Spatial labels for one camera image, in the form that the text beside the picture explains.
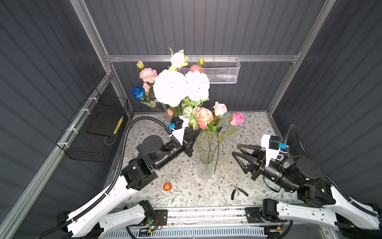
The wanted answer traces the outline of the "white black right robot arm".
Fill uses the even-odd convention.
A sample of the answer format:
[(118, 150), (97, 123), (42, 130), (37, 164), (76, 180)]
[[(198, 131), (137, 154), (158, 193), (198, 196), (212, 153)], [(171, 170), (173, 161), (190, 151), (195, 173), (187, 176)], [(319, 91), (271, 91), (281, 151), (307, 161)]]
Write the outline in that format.
[(380, 239), (382, 211), (375, 204), (362, 204), (347, 196), (322, 168), (306, 155), (293, 157), (287, 168), (277, 161), (266, 162), (270, 151), (257, 145), (237, 145), (232, 156), (252, 180), (269, 179), (280, 189), (297, 193), (302, 206), (263, 200), (259, 217), (266, 223), (305, 221), (339, 230), (349, 239)]

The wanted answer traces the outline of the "magenta pink rose stem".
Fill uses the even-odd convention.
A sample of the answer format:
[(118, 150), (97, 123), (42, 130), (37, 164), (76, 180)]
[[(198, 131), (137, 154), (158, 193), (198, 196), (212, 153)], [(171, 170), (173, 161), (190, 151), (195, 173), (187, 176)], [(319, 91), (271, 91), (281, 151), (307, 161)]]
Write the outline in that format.
[(216, 132), (217, 133), (216, 134), (216, 136), (217, 136), (217, 146), (216, 146), (217, 156), (216, 156), (215, 168), (214, 168), (214, 171), (213, 171), (214, 174), (216, 173), (217, 165), (218, 165), (218, 161), (219, 161), (220, 145), (228, 137), (233, 136), (240, 129), (240, 125), (245, 122), (245, 119), (244, 119), (244, 116), (243, 116), (242, 113), (237, 112), (237, 113), (233, 114), (230, 117), (228, 122), (229, 122), (229, 126), (228, 126), (227, 130), (224, 133)]

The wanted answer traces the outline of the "large pink cream rose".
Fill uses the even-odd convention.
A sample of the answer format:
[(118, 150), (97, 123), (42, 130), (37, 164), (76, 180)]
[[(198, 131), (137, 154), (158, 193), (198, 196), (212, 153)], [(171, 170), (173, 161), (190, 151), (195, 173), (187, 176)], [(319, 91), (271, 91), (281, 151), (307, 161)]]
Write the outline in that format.
[[(210, 136), (209, 123), (214, 119), (212, 112), (207, 108), (200, 107), (196, 111), (196, 119), (199, 128), (206, 130), (207, 135)], [(198, 137), (197, 147), (198, 152), (200, 153), (201, 162), (209, 163), (209, 156), (206, 155), (202, 142), (202, 133)]]

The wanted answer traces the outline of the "large pink peony flower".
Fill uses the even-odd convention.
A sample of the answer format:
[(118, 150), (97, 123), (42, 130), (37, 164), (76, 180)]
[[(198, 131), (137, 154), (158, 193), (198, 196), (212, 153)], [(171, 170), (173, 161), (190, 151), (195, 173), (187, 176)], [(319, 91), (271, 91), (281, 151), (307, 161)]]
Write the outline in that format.
[(163, 112), (163, 110), (160, 109), (160, 103), (157, 101), (154, 95), (154, 83), (158, 77), (157, 71), (152, 68), (146, 68), (142, 61), (138, 61), (136, 63), (136, 66), (140, 70), (139, 79), (143, 82), (141, 86), (143, 86), (146, 93), (149, 93), (149, 96), (155, 100), (155, 102), (157, 103), (157, 107), (160, 110), (159, 112)]

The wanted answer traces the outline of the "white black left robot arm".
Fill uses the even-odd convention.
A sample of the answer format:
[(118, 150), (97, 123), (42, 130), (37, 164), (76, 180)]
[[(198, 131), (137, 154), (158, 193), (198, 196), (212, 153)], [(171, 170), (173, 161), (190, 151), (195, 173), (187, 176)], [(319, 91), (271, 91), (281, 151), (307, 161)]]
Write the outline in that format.
[(201, 130), (183, 129), (181, 132), (180, 147), (172, 141), (164, 144), (157, 135), (145, 138), (137, 146), (137, 157), (115, 175), (106, 189), (79, 209), (58, 216), (62, 220), (59, 227), (65, 232), (64, 238), (101, 239), (124, 227), (146, 226), (156, 221), (155, 210), (147, 200), (117, 213), (111, 210), (153, 182), (158, 177), (156, 171), (179, 154), (192, 156)]

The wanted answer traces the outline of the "pale pink rose stem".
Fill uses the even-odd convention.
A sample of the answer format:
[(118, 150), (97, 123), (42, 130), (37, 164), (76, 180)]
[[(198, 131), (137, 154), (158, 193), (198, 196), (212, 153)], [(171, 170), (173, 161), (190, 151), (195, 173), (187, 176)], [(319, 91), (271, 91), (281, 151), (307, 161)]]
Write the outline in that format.
[(227, 112), (227, 107), (225, 104), (215, 102), (215, 105), (213, 106), (213, 115), (214, 120), (210, 122), (210, 131), (212, 133), (215, 133), (216, 136), (216, 147), (214, 152), (217, 151), (216, 154), (216, 162), (218, 163), (219, 159), (219, 153), (220, 153), (220, 141), (219, 141), (219, 132), (221, 131), (221, 120), (222, 116)]

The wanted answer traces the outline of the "pale blue hydrangea stem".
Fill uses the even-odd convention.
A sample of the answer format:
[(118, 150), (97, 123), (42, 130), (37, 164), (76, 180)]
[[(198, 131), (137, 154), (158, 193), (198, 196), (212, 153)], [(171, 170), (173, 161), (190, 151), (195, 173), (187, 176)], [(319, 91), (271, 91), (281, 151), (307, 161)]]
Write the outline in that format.
[(203, 73), (178, 70), (188, 66), (184, 51), (171, 52), (171, 66), (159, 73), (154, 83), (154, 95), (159, 103), (171, 108), (181, 107), (180, 115), (189, 119), (193, 129), (198, 129), (196, 111), (209, 100), (210, 80)]

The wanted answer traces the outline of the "peach peony flower stem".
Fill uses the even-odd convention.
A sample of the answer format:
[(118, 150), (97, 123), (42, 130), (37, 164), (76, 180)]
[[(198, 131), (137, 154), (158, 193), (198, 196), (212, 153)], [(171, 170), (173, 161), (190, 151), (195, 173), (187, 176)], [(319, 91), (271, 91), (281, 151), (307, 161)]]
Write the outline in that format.
[(201, 57), (198, 60), (198, 64), (194, 64), (190, 67), (189, 72), (200, 72), (201, 74), (203, 74), (205, 72), (203, 69), (204, 64), (205, 64), (205, 59)]

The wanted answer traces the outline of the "clear ribbed glass vase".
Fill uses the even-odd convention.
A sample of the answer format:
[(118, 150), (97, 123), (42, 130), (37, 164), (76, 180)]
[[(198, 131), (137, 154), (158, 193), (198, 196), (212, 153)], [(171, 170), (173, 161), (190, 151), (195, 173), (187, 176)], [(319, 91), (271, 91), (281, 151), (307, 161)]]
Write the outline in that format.
[(201, 157), (198, 175), (202, 180), (208, 180), (213, 174), (213, 158)]

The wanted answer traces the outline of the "blue artificial rose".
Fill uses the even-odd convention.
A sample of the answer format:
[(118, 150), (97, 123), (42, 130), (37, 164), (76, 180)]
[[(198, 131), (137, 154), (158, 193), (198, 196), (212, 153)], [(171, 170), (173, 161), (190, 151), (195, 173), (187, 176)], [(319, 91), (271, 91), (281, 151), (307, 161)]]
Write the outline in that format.
[(143, 86), (134, 87), (132, 90), (132, 97), (151, 109), (160, 111), (155, 100), (149, 96), (149, 93), (146, 93)]

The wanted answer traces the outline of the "pink tulip flower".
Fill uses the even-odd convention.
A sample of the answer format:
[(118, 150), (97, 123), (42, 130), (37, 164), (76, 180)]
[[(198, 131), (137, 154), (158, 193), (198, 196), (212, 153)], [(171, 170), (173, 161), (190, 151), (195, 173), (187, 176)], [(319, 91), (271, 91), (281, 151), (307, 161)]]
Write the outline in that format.
[(175, 113), (174, 113), (174, 111), (172, 109), (168, 108), (167, 109), (167, 114), (168, 114), (169, 117), (173, 117)]

